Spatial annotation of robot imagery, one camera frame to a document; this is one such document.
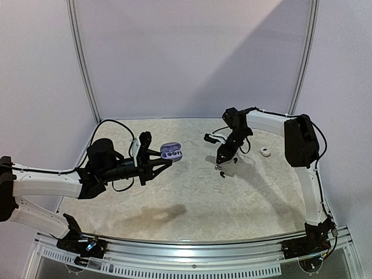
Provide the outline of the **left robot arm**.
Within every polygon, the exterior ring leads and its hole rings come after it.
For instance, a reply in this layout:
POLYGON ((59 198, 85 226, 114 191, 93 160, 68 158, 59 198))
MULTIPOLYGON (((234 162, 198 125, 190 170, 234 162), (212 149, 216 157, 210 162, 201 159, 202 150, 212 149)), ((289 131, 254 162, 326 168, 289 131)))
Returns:
POLYGON ((87 148, 88 162, 74 170, 31 169, 1 157, 1 221, 12 221, 63 239, 73 252, 87 244, 74 217, 57 214, 26 200, 26 196, 67 196, 93 199, 114 181, 137 177, 141 185, 153 180, 173 162, 149 149, 152 137, 143 132, 133 141, 133 155, 125 158, 111 139, 100 138, 87 148))

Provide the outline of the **white earbud charging case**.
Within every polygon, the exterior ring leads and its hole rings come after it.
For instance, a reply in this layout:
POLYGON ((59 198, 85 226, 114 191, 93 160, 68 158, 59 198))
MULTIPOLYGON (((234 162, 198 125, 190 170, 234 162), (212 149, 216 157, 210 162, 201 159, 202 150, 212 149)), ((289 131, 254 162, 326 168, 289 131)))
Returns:
POLYGON ((270 150, 268 149, 268 148, 266 148, 266 147, 261 147, 260 148, 260 154, 262 155, 262 156, 264 156, 264 157, 269 157, 269 156, 271 156, 271 152, 270 152, 270 150))

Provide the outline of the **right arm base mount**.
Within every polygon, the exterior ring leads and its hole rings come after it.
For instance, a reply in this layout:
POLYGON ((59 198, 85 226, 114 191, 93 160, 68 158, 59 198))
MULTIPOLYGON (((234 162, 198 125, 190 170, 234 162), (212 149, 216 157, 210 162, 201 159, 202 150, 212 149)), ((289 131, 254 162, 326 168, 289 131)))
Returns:
POLYGON ((338 242, 337 225, 331 218, 326 218, 322 223, 311 225, 305 223, 305 236, 292 238, 281 243, 281 250, 285 259, 302 257, 326 251, 320 257, 323 261, 333 253, 338 242))

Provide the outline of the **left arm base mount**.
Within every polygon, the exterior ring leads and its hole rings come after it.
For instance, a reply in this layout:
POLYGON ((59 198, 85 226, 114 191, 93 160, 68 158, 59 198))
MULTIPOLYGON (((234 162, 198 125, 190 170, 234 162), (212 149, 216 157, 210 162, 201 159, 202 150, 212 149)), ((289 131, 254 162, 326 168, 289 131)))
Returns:
POLYGON ((68 232, 67 234, 58 239, 56 247, 80 255, 80 258, 97 258, 103 259, 108 242, 101 239, 99 236, 85 237, 81 228, 77 224, 74 217, 64 213, 63 217, 67 220, 68 232))

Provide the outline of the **purple round charging case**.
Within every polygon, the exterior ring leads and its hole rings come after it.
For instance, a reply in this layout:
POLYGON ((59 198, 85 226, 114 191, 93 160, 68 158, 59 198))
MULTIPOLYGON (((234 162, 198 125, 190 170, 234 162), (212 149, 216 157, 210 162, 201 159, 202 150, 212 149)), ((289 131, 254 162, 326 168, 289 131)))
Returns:
POLYGON ((160 152, 161 152, 162 159, 172 160, 173 162, 178 162, 183 157, 183 153, 181 151, 181 144, 179 144, 178 142, 169 142, 169 143, 163 144, 160 147, 160 152), (180 151, 180 155, 171 156, 171 153, 177 150, 180 151))

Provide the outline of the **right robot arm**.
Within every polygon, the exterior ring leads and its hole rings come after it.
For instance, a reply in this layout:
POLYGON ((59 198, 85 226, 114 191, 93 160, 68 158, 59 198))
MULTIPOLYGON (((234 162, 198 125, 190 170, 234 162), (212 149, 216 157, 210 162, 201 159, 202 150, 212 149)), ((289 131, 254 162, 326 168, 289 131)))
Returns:
POLYGON ((319 160, 324 155, 317 139, 320 130, 306 114, 284 115, 257 107, 229 108, 222 119, 231 130, 229 135, 214 131, 204 136, 205 141, 221 144, 217 150, 217 165, 234 159, 254 129, 283 137, 285 159, 298 176, 305 201, 305 230, 309 234, 301 239, 300 246, 305 253, 313 253, 323 244, 321 234, 336 228, 331 213, 326 209, 319 173, 319 160))

